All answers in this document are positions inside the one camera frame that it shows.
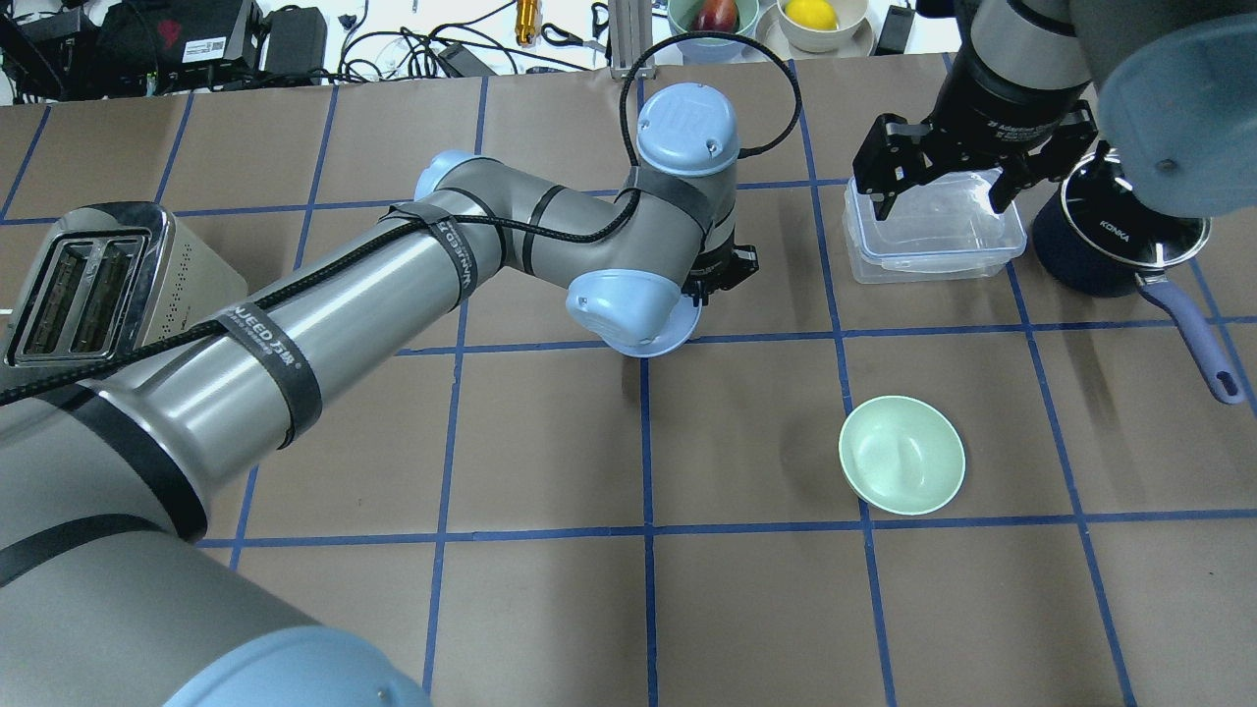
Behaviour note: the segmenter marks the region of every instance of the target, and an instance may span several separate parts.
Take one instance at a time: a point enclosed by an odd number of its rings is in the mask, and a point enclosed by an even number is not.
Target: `clear plastic container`
[[[987,194],[998,171],[953,172],[909,189],[885,221],[872,200],[847,184],[842,223],[856,282],[920,282],[989,277],[1026,252],[1017,205],[1003,214]]]

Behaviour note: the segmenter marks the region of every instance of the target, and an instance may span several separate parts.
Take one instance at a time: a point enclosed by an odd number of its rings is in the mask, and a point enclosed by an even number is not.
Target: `pot lid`
[[[1140,204],[1116,152],[1104,147],[1099,159],[1087,155],[1073,167],[1060,198],[1079,235],[1128,265],[1177,265],[1195,255],[1209,238],[1208,219],[1168,216]]]

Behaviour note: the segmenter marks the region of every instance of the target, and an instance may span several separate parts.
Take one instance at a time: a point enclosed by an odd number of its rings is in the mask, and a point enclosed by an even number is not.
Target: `red logo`
[[[157,23],[157,34],[161,35],[162,42],[165,42],[165,49],[170,52],[175,43],[178,42],[178,35],[184,33],[184,25],[176,23],[175,20],[162,20]]]

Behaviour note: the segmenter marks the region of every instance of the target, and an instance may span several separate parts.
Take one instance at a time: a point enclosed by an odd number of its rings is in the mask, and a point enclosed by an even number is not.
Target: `white plate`
[[[867,57],[872,54],[874,36],[872,28],[869,26],[869,18],[860,20],[860,28],[851,35],[851,42],[833,52],[803,52],[792,45],[782,34],[782,14],[777,4],[764,8],[759,25],[755,28],[755,39],[760,44],[773,50],[782,59],[815,59],[817,57]]]

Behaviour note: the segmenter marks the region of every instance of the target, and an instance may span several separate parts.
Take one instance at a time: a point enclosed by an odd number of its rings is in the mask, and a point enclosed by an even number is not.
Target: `pot handle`
[[[1136,276],[1136,279],[1139,293],[1144,299],[1165,309],[1178,325],[1179,333],[1183,335],[1183,341],[1187,342],[1197,367],[1200,369],[1200,376],[1204,377],[1213,396],[1227,405],[1243,403],[1244,392],[1239,387],[1239,376],[1236,375],[1231,360],[1222,352],[1218,340],[1214,338],[1209,323],[1195,302],[1164,274]]]

